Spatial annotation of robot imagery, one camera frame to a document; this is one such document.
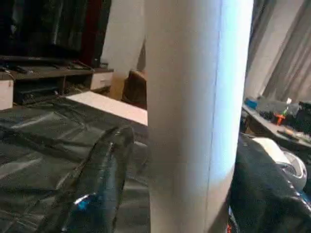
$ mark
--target television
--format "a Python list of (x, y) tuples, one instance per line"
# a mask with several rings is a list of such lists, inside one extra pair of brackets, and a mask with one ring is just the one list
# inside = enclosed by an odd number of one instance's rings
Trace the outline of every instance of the television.
[(87, 0), (0, 0), (0, 57), (76, 59)]

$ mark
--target white pillar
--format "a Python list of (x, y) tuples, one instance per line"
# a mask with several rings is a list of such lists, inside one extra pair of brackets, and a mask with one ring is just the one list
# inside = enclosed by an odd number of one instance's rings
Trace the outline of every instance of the white pillar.
[(252, 8), (146, 1), (152, 233), (225, 232)]

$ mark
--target gray curtain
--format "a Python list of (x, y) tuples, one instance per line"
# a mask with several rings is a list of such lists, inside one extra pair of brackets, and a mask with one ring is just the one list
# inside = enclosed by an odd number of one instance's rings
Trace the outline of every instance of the gray curtain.
[(277, 0), (254, 0), (253, 18), (248, 49), (247, 70), (252, 64)]
[(311, 1), (306, 0), (263, 95), (286, 101), (311, 100)]

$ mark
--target brown chair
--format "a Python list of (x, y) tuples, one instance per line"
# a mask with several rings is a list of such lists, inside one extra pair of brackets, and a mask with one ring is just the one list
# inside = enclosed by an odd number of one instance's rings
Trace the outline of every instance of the brown chair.
[(131, 70), (124, 82), (122, 101), (147, 109), (147, 82), (145, 74)]

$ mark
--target white drawer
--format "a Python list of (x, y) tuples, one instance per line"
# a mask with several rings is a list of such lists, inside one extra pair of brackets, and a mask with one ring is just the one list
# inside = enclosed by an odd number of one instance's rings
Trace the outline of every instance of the white drawer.
[(13, 106), (13, 81), (0, 81), (0, 110), (12, 108)]
[(111, 86), (113, 72), (95, 73), (91, 81), (91, 90), (96, 90), (105, 86)]

